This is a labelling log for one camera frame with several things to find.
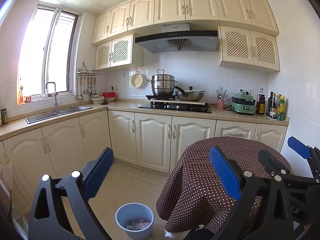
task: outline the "blue bucket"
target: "blue bucket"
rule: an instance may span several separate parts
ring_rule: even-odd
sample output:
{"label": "blue bucket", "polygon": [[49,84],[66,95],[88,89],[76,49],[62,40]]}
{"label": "blue bucket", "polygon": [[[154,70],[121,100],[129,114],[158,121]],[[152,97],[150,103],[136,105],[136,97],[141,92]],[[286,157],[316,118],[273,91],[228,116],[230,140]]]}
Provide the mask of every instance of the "blue bucket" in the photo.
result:
{"label": "blue bucket", "polygon": [[[127,229],[130,220],[144,219],[150,224],[141,230],[132,231]],[[127,235],[134,240],[144,240],[150,237],[152,232],[152,224],[155,220],[152,210],[141,203],[128,203],[118,208],[116,212],[116,222]]]}

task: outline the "countertop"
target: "countertop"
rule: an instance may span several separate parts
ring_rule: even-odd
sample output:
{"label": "countertop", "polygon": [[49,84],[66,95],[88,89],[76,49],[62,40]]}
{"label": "countertop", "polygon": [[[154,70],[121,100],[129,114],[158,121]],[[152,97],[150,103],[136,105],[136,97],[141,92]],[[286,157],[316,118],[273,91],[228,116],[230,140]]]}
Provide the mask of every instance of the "countertop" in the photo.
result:
{"label": "countertop", "polygon": [[218,110],[216,107],[211,107],[211,114],[205,113],[191,113],[183,111],[172,111],[172,110],[155,110],[147,108],[138,108],[147,104],[148,101],[143,102],[128,102],[128,101],[115,101],[109,103],[108,105],[100,104],[85,104],[82,106],[92,107],[92,109],[87,109],[79,111],[76,113],[65,114],[57,117],[52,117],[46,120],[28,124],[27,121],[22,118],[12,122],[9,122],[0,127],[0,141],[10,138],[12,136],[18,135],[23,132],[27,132],[33,129],[37,129],[49,124],[56,122],[64,121],[74,117],[91,114],[103,110],[117,110],[117,111],[128,111],[128,112],[139,112],[146,114],[163,114],[171,116],[183,116],[183,117],[195,117],[195,118],[204,118],[204,119],[217,119],[217,120],[226,120],[226,121],[236,121],[236,122],[252,122],[252,123],[263,123],[263,124],[273,124],[273,125],[289,125],[289,118],[287,117],[285,121],[273,120],[265,115],[241,115],[236,114],[234,111],[227,110]]}

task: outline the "window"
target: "window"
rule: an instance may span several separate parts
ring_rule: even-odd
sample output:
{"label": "window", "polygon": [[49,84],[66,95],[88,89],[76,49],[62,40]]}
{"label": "window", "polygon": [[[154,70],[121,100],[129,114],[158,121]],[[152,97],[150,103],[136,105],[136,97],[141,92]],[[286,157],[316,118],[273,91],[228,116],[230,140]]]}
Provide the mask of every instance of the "window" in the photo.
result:
{"label": "window", "polygon": [[19,58],[18,86],[23,96],[32,99],[54,92],[55,82],[60,95],[70,94],[72,44],[79,15],[60,8],[38,5],[26,30]]}

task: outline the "brown tablecloth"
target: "brown tablecloth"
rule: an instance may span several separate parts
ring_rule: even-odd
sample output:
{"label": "brown tablecloth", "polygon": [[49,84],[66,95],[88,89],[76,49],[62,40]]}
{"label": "brown tablecloth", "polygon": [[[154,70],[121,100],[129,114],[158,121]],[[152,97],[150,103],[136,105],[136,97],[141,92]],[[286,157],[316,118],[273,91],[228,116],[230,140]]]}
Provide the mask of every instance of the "brown tablecloth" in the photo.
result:
{"label": "brown tablecloth", "polygon": [[[168,221],[164,227],[168,232],[183,232],[205,225],[205,228],[216,233],[236,203],[226,194],[211,165],[209,152],[215,145],[228,159],[236,161],[242,170],[250,170],[256,176],[270,178],[258,160],[261,149],[268,150],[291,172],[287,160],[261,142],[235,137],[197,141],[184,151],[156,203],[159,216]],[[259,203],[260,198],[257,197],[243,235],[250,229]]]}

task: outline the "sink basin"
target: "sink basin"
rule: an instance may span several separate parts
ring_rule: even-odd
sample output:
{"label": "sink basin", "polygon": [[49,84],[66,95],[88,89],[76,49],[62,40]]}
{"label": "sink basin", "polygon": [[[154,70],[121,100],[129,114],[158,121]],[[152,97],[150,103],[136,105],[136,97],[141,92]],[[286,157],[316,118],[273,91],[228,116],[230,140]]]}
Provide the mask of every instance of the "sink basin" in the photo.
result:
{"label": "sink basin", "polygon": [[55,116],[59,116],[59,115],[64,115],[64,114],[70,114],[70,113],[74,113],[74,112],[79,112],[79,111],[83,111],[83,110],[87,110],[87,109],[91,109],[92,107],[86,107],[86,106],[74,106],[74,107],[67,107],[67,108],[62,108],[59,109],[58,113],[55,113],[54,111],[50,111],[50,112],[45,112],[42,114],[35,114],[32,116],[28,116],[26,117],[26,121],[27,123],[33,123],[33,122],[39,122],[48,118],[52,118]]}

